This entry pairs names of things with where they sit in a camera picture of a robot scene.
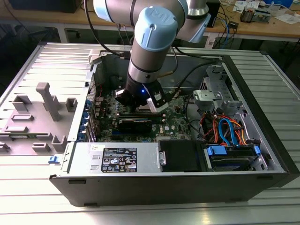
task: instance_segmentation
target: power supply label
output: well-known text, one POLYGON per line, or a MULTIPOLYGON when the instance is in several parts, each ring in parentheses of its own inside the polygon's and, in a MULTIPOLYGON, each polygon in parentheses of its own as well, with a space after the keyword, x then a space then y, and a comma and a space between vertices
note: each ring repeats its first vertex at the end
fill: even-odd
POLYGON ((136 148, 105 148, 101 171, 104 173, 136 172, 136 148))

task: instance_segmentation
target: black cable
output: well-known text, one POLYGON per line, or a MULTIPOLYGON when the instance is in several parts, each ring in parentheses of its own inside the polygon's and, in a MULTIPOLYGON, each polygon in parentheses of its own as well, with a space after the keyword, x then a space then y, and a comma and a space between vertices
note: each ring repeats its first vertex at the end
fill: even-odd
POLYGON ((181 82, 179 83, 179 85, 176 87, 174 93, 176 93, 176 92, 180 89, 180 87, 181 87, 182 84, 185 82, 185 80, 186 80, 186 79, 187 79, 187 78, 188 78, 188 77, 189 77, 196 69, 198 69, 198 68, 200 68, 200 67, 203 67, 203 66, 206 66, 206 65, 213 64, 213 63, 215 63, 215 62, 216 62, 215 60, 211 60, 211 61, 209 61, 209 62, 201 63, 201 64, 195 66, 194 68, 192 68, 191 71, 189 71, 189 73, 181 80, 181 82))
POLYGON ((223 13, 220 13, 220 14, 223 14, 224 16, 225 16, 225 20, 226 20, 226 22, 227 22, 227 19, 228 19, 228 22, 227 22, 227 24, 230 22, 230 19, 229 19, 229 17, 226 15, 226 13, 225 13, 225 10, 224 10, 224 8, 223 8, 223 6, 222 5, 220 5, 220 7, 221 7, 221 9, 223 10, 223 13))
POLYGON ((84 11, 85 11, 86 18, 88 19, 88 22, 89 22, 89 25, 90 25, 90 29, 91 29, 91 31, 92 31, 92 33, 93 33, 94 38, 96 39, 96 41, 97 41, 99 44, 101 44, 101 46, 102 46, 105 50, 107 50, 109 53, 121 57, 121 55, 120 55, 119 53, 113 52, 113 51, 110 50, 108 47, 106 47, 102 42, 99 41, 99 39, 97 38, 96 31, 95 31, 95 29, 94 29, 94 27, 93 27, 93 24, 92 24, 92 22, 90 21, 90 15, 89 15, 89 10, 88 10, 88 0, 84 0, 83 3, 84 3, 84 11))
POLYGON ((197 54, 189 54, 189 53, 186 53, 186 52, 183 52, 182 50, 180 50, 178 47, 175 47, 175 49, 182 55, 186 55, 186 56, 190 56, 190 57, 194 57, 194 58, 199 58, 199 59, 203 59, 203 60, 210 60, 210 58, 206 58, 206 57, 202 57, 202 56, 199 56, 197 54))
POLYGON ((193 121, 195 121, 195 120, 189 121, 189 119, 188 119, 188 104, 189 104, 189 101, 190 101, 190 99, 192 98, 192 96, 193 96, 193 93, 188 97, 187 105, 186 105, 186 107, 185 107, 185 117, 186 117, 186 120, 187 120, 188 125, 189 125, 194 131, 196 131, 197 134, 199 135, 199 139, 201 138, 201 141, 207 142, 207 141, 204 139, 203 134, 201 134, 201 132, 191 124, 191 123, 192 123, 193 121))
POLYGON ((172 50, 172 52, 174 54, 175 63, 176 63, 175 68, 172 70, 172 72, 175 73, 176 70, 178 69, 178 58, 177 58, 176 52, 175 52, 175 50, 174 50, 174 48, 172 46, 171 46, 171 50, 172 50))
POLYGON ((31 34, 31 32, 24 26, 24 24, 21 23, 21 21, 19 21, 18 18, 15 17, 15 15, 10 11, 10 9, 8 8, 8 6, 7 6, 6 2, 5 2, 5 0, 3 0, 3 3, 4 3, 4 5, 5 5, 5 8, 6 8, 6 9, 8 10, 8 12, 10 13, 10 15, 11 15, 15 20, 17 20, 18 23, 19 23, 21 26, 23 26, 24 29, 25 29, 29 34, 31 34))

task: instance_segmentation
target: light blue joint cap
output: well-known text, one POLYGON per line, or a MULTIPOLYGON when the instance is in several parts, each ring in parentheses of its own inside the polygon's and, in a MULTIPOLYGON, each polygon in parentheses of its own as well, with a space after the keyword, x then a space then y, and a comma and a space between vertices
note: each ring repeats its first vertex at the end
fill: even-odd
POLYGON ((168 48, 177 35, 174 14, 160 6, 144 8, 135 25, 135 39, 145 50, 159 52, 168 48))
POLYGON ((181 6, 184 10, 185 17, 187 17, 188 16, 188 3, 187 3, 187 0, 178 0, 178 2, 181 4, 181 6))
POLYGON ((105 0, 94 0, 94 10, 99 18, 112 22, 108 14, 105 0))
POLYGON ((201 27, 199 28, 199 30, 195 33, 195 35, 192 37, 192 39, 190 39, 189 42, 192 43, 199 43, 201 38, 203 37, 203 34, 206 30, 207 24, 210 21, 211 15, 207 14, 205 20, 203 21, 203 23, 201 24, 201 27))

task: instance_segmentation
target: cable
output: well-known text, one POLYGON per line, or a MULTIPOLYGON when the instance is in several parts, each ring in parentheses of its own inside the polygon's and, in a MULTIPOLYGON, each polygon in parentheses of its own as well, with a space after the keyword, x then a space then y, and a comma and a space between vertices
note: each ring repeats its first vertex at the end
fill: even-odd
POLYGON ((244 142, 244 145, 247 145, 247 143, 245 142, 245 139, 244 139, 244 130, 242 130, 242 140, 243 140, 243 142, 244 142))
POLYGON ((130 44, 130 40, 129 40, 129 37, 128 37, 128 34, 127 34, 126 26, 123 25, 123 28, 124 28, 124 31, 125 31, 125 34, 126 34, 126 37, 127 37, 128 44, 130 44))
POLYGON ((189 101, 190 101, 190 99, 191 99, 192 96, 193 96, 193 93, 188 97, 188 100, 187 100, 187 105, 186 105, 186 107, 185 107, 185 118, 186 118, 186 120, 187 120, 187 123, 190 125, 190 127, 198 133, 199 138, 200 138, 200 137, 202 138, 201 141, 207 142, 207 141, 204 139, 203 134, 201 134, 201 132, 200 132, 199 130, 197 130, 197 129, 191 124, 191 122, 188 120, 188 104, 189 104, 189 101))
POLYGON ((122 37, 121 32, 120 32, 120 30, 121 30, 121 24, 118 23, 118 24, 116 24, 116 26, 117 26, 118 33, 119 33, 119 36, 121 38, 121 41, 122 41, 123 45, 125 45, 125 42, 124 42, 123 37, 122 37))
POLYGON ((225 45, 226 45, 226 43, 227 43, 227 41, 228 41, 228 35, 229 35, 229 28, 228 28, 228 24, 227 24, 227 22, 224 20, 224 19, 221 19, 223 22, 225 22, 226 23, 226 30, 227 30, 227 35, 226 35, 226 38, 225 38, 225 42, 224 42, 224 44, 222 45, 222 47, 221 47, 221 49, 223 49, 224 47, 225 47, 225 45))
POLYGON ((175 58, 175 68, 172 71, 170 71, 170 72, 166 72, 166 73, 160 75, 159 78, 162 78, 164 76, 172 75, 173 73, 176 72, 176 70, 178 68, 178 58, 177 58, 176 52, 175 52, 175 50, 174 50, 174 48, 172 46, 171 46, 171 50, 172 50, 172 52, 174 54, 174 58, 175 58))
POLYGON ((189 54, 189 53, 186 53, 186 52, 183 52, 182 50, 180 50, 178 47, 175 47, 175 49, 180 53, 180 54, 183 54, 183 55, 186 55, 186 56, 190 56, 190 57, 194 57, 194 58, 199 58, 199 59, 203 59, 203 60, 210 60, 210 58, 206 58, 206 57, 202 57, 202 56, 199 56, 199 55, 194 55, 194 54, 189 54))
POLYGON ((96 39, 96 41, 101 44, 101 46, 107 50, 108 52, 110 52, 111 54, 114 54, 114 55, 117 55, 119 57, 122 57, 121 54, 119 53, 116 53, 116 52, 113 52, 112 50, 110 50, 108 47, 106 47, 102 42, 100 42, 100 40, 97 38, 97 34, 96 34, 96 31, 93 27, 93 24, 92 22, 90 21, 90 15, 89 15, 89 10, 88 10, 88 0, 83 0, 83 3, 84 3, 84 11, 85 11, 85 15, 86 15, 86 18, 88 19, 88 22, 89 22, 89 25, 90 25, 90 29, 94 35, 94 38, 96 39))
POLYGON ((209 62, 201 63, 201 64, 195 66, 194 68, 192 68, 191 71, 189 71, 189 73, 188 73, 188 74, 180 81, 180 83, 179 83, 179 85, 176 87, 174 93, 176 93, 176 92, 180 89, 180 87, 181 87, 182 84, 185 82, 185 80, 186 80, 186 79, 187 79, 187 78, 188 78, 188 77, 189 77, 196 69, 198 69, 198 68, 200 68, 200 67, 203 67, 203 66, 206 66, 206 65, 213 64, 213 63, 215 63, 215 62, 216 62, 215 60, 212 60, 212 61, 209 61, 209 62))
POLYGON ((15 19, 15 20, 17 20, 18 21, 18 23, 21 25, 21 26, 23 26, 24 28, 25 28, 25 30, 29 33, 29 34, 31 34, 31 32, 24 26, 24 24, 23 23, 21 23, 21 21, 19 21, 18 19, 17 19, 17 17, 15 17, 14 16, 14 14, 10 11, 10 9, 8 8, 8 6, 7 6, 7 4, 6 4, 6 2, 5 2, 5 0, 3 0, 3 3, 4 3, 4 5, 5 5, 5 8, 8 10, 8 12, 11 14, 11 16, 15 19))

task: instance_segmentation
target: gray plastic part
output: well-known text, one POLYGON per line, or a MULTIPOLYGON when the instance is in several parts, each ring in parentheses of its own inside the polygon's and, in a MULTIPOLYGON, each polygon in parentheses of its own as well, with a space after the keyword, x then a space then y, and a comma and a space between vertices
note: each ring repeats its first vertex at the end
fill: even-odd
POLYGON ((58 113, 57 105, 53 101, 53 97, 49 92, 49 88, 49 83, 40 82, 37 84, 36 91, 41 94, 53 121, 59 121, 60 115, 58 113))
POLYGON ((22 114, 22 115, 13 115, 11 118, 12 121, 32 121, 34 118, 31 114, 22 114))
POLYGON ((10 147, 5 143, 0 143, 0 152, 8 152, 10 147))
POLYGON ((74 113, 77 107, 77 99, 72 97, 72 98, 67 98, 66 100, 66 107, 67 107, 67 111, 69 113, 74 113))
POLYGON ((0 141, 12 141, 12 139, 9 135, 1 135, 0 141))
POLYGON ((5 132, 28 132, 28 127, 26 126, 6 126, 6 128, 3 130, 5 132))
MULTIPOLYGON (((58 99, 56 97, 56 95, 51 95, 52 99, 53 99, 53 102, 54 102, 54 105, 56 106, 56 109, 59 110, 60 109, 60 103, 58 102, 58 99)), ((47 108, 47 105, 45 104, 45 102, 43 103, 44 107, 45 107, 45 110, 48 112, 48 108, 47 108)))
POLYGON ((55 150, 57 152, 64 152, 65 151, 65 148, 67 146, 67 138, 66 136, 63 136, 62 137, 62 141, 60 142, 57 138, 57 136, 54 136, 51 144, 53 145, 53 147, 55 148, 55 150))
POLYGON ((37 139, 40 141, 49 141, 53 139, 53 135, 51 133, 48 133, 46 135, 37 135, 37 139))
POLYGON ((47 143, 42 142, 35 142, 33 143, 32 149, 34 151, 40 152, 40 151, 50 151, 50 147, 47 143))
POLYGON ((13 105, 18 112, 27 111, 25 105, 32 104, 27 95, 17 95, 13 101, 13 105))
POLYGON ((1 131, 0 142, 6 143, 10 147, 9 152, 0 152, 0 156, 7 155, 54 155, 57 153, 56 149, 51 145, 53 137, 56 135, 61 141, 63 136, 68 137, 70 127, 73 121, 74 112, 68 112, 65 102, 60 102, 59 114, 61 119, 59 122, 53 122, 52 117, 45 111, 43 102, 32 102, 31 105, 26 105, 28 112, 22 114, 13 111, 11 118, 14 115, 28 115, 29 113, 34 117, 34 120, 28 121, 13 121, 11 118, 7 120, 6 125, 9 126, 26 126, 29 129, 27 133, 20 133, 14 135, 12 133, 1 131), (51 151, 35 152, 32 149, 33 143, 43 142, 48 143, 51 151))

